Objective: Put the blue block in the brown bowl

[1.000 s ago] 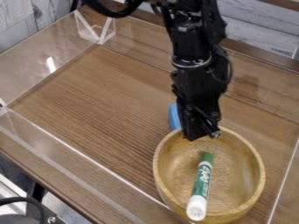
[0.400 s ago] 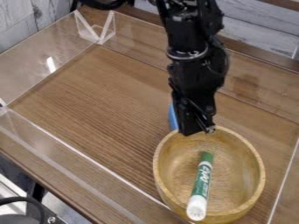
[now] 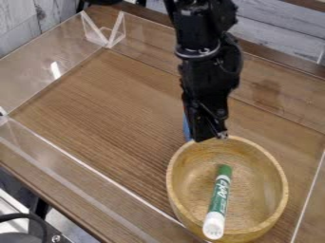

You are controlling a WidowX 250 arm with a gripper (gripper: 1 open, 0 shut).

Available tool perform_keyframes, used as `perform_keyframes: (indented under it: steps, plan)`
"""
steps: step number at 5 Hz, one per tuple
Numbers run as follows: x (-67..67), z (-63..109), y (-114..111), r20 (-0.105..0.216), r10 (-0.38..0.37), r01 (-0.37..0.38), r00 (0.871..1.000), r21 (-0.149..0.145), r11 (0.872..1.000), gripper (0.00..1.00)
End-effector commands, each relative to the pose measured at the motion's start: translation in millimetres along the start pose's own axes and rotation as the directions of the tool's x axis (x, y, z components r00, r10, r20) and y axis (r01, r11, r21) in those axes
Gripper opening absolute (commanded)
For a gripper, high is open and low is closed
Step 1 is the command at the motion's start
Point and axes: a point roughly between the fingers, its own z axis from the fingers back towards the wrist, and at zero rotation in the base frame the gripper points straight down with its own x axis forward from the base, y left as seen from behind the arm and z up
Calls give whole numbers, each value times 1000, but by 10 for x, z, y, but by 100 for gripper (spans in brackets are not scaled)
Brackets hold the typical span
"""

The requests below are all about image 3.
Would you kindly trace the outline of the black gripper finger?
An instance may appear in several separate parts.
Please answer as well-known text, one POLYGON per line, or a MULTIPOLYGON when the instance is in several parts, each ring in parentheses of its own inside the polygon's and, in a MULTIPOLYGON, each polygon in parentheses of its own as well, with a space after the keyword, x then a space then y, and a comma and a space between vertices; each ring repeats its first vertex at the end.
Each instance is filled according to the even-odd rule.
POLYGON ((188 137, 196 142, 202 142, 217 137, 212 118, 202 104, 186 94, 182 95, 182 100, 188 124, 188 137))
POLYGON ((225 140, 229 138, 229 132, 226 127, 226 120, 229 118, 228 112, 225 110, 221 110, 218 112, 213 112, 210 114, 210 122, 212 122, 212 129, 214 136, 225 140))

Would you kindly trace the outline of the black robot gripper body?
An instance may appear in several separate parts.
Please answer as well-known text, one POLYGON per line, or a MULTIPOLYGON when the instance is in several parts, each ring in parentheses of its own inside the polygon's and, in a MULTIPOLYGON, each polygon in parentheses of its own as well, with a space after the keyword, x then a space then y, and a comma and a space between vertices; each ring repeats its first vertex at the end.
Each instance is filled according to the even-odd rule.
POLYGON ((214 47, 178 44, 182 100, 189 119, 229 118, 229 96, 238 88, 244 67, 237 41, 218 41, 214 47))

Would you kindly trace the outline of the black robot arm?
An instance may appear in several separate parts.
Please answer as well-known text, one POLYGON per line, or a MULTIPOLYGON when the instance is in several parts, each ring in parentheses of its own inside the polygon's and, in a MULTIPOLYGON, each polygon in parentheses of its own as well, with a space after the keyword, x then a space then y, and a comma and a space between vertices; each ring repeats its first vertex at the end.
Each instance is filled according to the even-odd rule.
POLYGON ((229 137, 229 96, 238 88, 244 57, 229 29, 238 22, 233 0, 164 0, 176 29, 176 55, 182 60, 182 100, 189 137, 229 137))

